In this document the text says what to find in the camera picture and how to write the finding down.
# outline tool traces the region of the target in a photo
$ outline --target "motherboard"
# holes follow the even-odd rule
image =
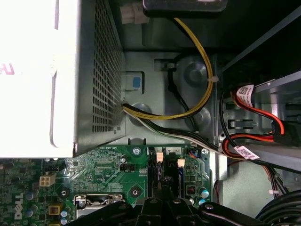
[[[72,159],[0,160],[0,225],[62,226],[117,201],[135,206],[151,196],[152,152],[161,156],[162,175],[178,169],[176,196],[195,207],[210,201],[207,150],[108,145]]]

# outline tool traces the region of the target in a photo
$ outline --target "dell logo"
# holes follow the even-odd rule
[[[15,207],[15,220],[22,220],[23,218],[23,214],[22,214],[22,210],[23,210],[23,193],[20,193],[20,195],[16,195],[16,201],[15,201],[16,207]]]

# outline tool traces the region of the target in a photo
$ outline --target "yellow wire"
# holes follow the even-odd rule
[[[212,93],[213,82],[211,81],[211,78],[213,77],[213,71],[212,71],[210,60],[209,60],[203,46],[201,45],[201,43],[199,42],[197,37],[194,35],[194,33],[189,29],[189,27],[185,23],[183,23],[178,18],[174,18],[174,19],[186,31],[186,33],[189,35],[189,37],[191,38],[191,40],[193,41],[193,43],[197,47],[198,51],[200,52],[202,58],[204,59],[206,69],[207,69],[207,74],[208,74],[207,90],[206,90],[205,95],[203,96],[203,98],[200,100],[200,102],[196,106],[194,106],[189,111],[187,111],[185,113],[182,113],[182,114],[148,115],[148,114],[144,114],[144,113],[141,113],[141,112],[134,111],[134,110],[129,109],[125,106],[123,107],[126,111],[128,111],[129,113],[133,114],[136,117],[143,118],[143,119],[149,119],[149,120],[167,120],[167,119],[176,119],[176,118],[179,118],[179,117],[184,117],[184,116],[187,116],[191,113],[194,113],[198,109],[202,108],[206,104],[206,102],[208,101],[208,99],[210,98],[210,95]]]

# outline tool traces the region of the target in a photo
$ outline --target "power supply unit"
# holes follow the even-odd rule
[[[18,4],[1,2],[0,158],[74,157],[124,136],[125,60],[108,1]]]

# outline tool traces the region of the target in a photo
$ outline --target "cable tie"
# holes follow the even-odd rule
[[[269,194],[280,194],[277,190],[269,190]]]
[[[276,174],[274,175],[274,178],[275,178],[275,179],[280,178],[280,177],[281,177],[281,176],[280,176],[279,173],[276,173]]]
[[[211,78],[208,78],[207,80],[211,81],[211,82],[218,82],[218,77],[217,76],[212,76]]]

